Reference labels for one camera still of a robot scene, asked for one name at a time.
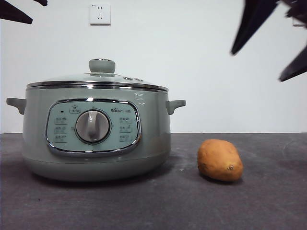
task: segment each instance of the light green pot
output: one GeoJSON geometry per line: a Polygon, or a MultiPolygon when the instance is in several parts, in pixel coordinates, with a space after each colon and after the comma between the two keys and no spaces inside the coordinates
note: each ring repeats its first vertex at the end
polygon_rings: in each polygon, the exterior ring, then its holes
{"type": "Polygon", "coordinates": [[[90,69],[28,84],[26,99],[7,99],[24,114],[27,166],[56,180],[104,181],[161,165],[171,149],[169,115],[186,102],[169,101],[167,88],[114,74],[113,61],[91,60],[90,69]]]}

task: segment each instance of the control panel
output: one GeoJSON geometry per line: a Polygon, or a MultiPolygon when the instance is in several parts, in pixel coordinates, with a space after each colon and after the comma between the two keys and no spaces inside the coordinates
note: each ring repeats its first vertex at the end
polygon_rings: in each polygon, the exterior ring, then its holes
{"type": "Polygon", "coordinates": [[[136,107],[109,99],[71,99],[55,103],[48,115],[46,138],[56,151],[119,152],[141,135],[136,107]]]}

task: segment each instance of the pot base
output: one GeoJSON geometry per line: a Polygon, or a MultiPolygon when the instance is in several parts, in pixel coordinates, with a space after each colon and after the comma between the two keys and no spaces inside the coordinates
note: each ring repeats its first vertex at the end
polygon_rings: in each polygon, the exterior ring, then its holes
{"type": "Polygon", "coordinates": [[[127,178],[146,173],[166,161],[169,152],[132,161],[103,163],[51,163],[24,158],[37,175],[59,181],[93,182],[127,178]]]}

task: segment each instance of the pot handle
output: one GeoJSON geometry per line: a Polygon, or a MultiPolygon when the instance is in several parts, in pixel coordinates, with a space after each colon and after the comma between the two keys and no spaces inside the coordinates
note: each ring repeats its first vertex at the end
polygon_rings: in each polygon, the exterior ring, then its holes
{"type": "Polygon", "coordinates": [[[26,102],[27,102],[26,99],[19,99],[19,98],[12,98],[12,97],[9,97],[6,99],[6,104],[16,107],[19,113],[22,115],[24,115],[26,102]]]}
{"type": "Polygon", "coordinates": [[[167,101],[166,108],[168,115],[172,115],[175,109],[186,106],[186,104],[186,100],[167,101]]]}

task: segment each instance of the glass lid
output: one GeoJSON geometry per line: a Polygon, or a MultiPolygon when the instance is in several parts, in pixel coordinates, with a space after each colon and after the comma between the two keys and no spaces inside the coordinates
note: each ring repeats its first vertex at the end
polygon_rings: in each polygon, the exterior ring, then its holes
{"type": "Polygon", "coordinates": [[[47,79],[46,81],[34,82],[27,85],[27,88],[80,88],[93,87],[131,87],[152,90],[168,91],[168,88],[154,85],[138,78],[125,77],[115,74],[115,62],[112,60],[98,58],[90,60],[90,73],[70,75],[47,79]]]}

